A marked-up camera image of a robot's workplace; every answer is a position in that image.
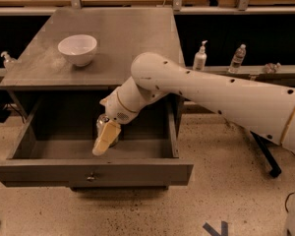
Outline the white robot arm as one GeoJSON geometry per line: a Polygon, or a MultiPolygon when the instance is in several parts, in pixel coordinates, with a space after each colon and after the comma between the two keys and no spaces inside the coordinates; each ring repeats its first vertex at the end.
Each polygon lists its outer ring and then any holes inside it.
{"type": "Polygon", "coordinates": [[[130,78],[100,101],[108,121],[92,153],[105,153],[123,124],[132,122],[143,108],[169,93],[181,95],[295,153],[295,88],[197,72],[151,52],[137,56],[130,78]]]}

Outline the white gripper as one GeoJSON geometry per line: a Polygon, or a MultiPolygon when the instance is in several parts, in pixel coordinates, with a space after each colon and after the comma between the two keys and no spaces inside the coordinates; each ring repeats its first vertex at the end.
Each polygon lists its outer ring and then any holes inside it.
{"type": "Polygon", "coordinates": [[[116,88],[103,98],[99,104],[105,108],[105,115],[110,120],[108,122],[99,122],[96,125],[97,138],[92,149],[92,153],[96,156],[106,153],[118,138],[121,132],[119,124],[128,124],[138,116],[137,112],[130,111],[123,105],[119,97],[119,88],[116,88]]]}

